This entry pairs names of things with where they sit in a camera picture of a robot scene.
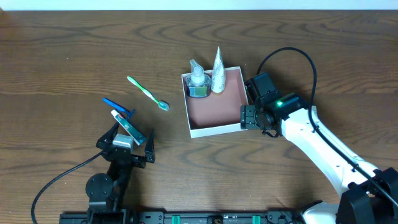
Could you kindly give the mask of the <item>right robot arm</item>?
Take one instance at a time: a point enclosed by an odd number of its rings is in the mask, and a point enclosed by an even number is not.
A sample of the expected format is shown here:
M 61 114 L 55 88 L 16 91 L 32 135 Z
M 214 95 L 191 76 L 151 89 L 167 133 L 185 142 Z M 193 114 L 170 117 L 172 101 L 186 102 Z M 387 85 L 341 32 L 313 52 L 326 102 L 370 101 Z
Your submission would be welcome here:
M 241 107 L 241 129 L 283 136 L 322 171 L 337 204 L 314 202 L 293 215 L 294 223 L 397 223 L 397 171 L 380 170 L 353 152 L 318 119 L 317 109 L 295 93 L 283 95 L 267 73 L 244 86 L 252 100 Z

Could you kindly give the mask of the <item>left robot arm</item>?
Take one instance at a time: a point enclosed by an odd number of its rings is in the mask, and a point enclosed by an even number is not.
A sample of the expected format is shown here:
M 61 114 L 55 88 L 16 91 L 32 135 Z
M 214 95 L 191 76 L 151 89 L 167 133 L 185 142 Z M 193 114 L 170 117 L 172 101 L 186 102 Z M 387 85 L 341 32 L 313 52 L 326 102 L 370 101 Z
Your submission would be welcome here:
M 95 174 L 86 183 L 86 194 L 89 197 L 87 218 L 84 223 L 129 224 L 139 223 L 136 212 L 123 205 L 133 168 L 145 168 L 147 163 L 155 162 L 154 132 L 149 134 L 144 148 L 145 154 L 138 156 L 131 150 L 114 143 L 119 123 L 102 135 L 96 147 L 102 150 L 102 157 L 110 162 L 106 173 Z

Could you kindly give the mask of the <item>blue razor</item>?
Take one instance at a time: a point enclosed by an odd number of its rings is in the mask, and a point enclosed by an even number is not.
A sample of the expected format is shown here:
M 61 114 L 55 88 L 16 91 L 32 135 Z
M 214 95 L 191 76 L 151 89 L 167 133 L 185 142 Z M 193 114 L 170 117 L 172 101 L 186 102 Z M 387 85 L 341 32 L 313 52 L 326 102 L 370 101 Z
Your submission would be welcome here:
M 127 116 L 127 120 L 129 120 L 129 119 L 132 117 L 132 115 L 134 114 L 134 112 L 135 112 L 135 109 L 133 109 L 133 110 L 128 110 L 128 109 L 126 109 L 125 107 L 123 107 L 123 106 L 121 106 L 121 105 L 119 105 L 119 104 L 117 104 L 117 103 L 115 103 L 115 102 L 109 100 L 108 98 L 103 98 L 103 101 L 104 101 L 106 104 L 112 106 L 112 107 L 113 107 L 115 110 L 117 110 L 119 113 L 124 113 L 124 114 Z

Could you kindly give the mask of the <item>white lotion tube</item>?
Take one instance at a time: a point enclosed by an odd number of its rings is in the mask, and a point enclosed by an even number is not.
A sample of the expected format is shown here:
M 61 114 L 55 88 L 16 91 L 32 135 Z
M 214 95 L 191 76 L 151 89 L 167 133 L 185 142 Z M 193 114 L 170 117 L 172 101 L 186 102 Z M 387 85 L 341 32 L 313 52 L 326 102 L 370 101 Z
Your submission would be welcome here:
M 224 91 L 226 83 L 226 75 L 221 55 L 221 50 L 218 47 L 213 64 L 213 71 L 211 74 L 211 90 L 216 94 L 221 94 Z

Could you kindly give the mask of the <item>clear soap pump bottle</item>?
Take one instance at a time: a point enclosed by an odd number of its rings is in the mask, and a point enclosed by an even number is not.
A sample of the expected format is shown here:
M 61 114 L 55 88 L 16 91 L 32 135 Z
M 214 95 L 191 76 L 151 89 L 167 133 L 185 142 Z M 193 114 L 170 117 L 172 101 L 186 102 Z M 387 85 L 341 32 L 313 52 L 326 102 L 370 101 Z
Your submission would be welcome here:
M 190 60 L 190 65 L 191 74 L 185 79 L 188 96 L 191 98 L 206 98 L 210 94 L 211 78 L 194 59 Z

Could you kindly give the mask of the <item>white green toothpaste tube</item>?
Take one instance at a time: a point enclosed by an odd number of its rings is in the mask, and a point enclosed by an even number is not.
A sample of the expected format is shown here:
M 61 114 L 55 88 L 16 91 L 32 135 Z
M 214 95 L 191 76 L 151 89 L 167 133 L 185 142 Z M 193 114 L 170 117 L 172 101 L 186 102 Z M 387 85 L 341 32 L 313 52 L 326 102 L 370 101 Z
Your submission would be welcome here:
M 141 134 L 121 113 L 116 110 L 112 110 L 111 114 L 123 129 L 134 139 L 137 145 L 141 145 L 146 141 L 146 137 Z

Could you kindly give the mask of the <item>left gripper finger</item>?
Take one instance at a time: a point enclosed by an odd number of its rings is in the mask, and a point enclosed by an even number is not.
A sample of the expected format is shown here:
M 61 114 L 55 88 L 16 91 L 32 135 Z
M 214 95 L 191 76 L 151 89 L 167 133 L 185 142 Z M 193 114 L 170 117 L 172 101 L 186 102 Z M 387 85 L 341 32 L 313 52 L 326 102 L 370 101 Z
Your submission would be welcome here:
M 154 130 L 152 130 L 147 139 L 147 143 L 144 149 L 146 162 L 155 162 L 155 148 L 154 148 Z
M 103 134 L 96 143 L 96 147 L 99 149 L 108 149 L 113 145 L 119 129 L 119 123 L 116 122 L 105 134 Z

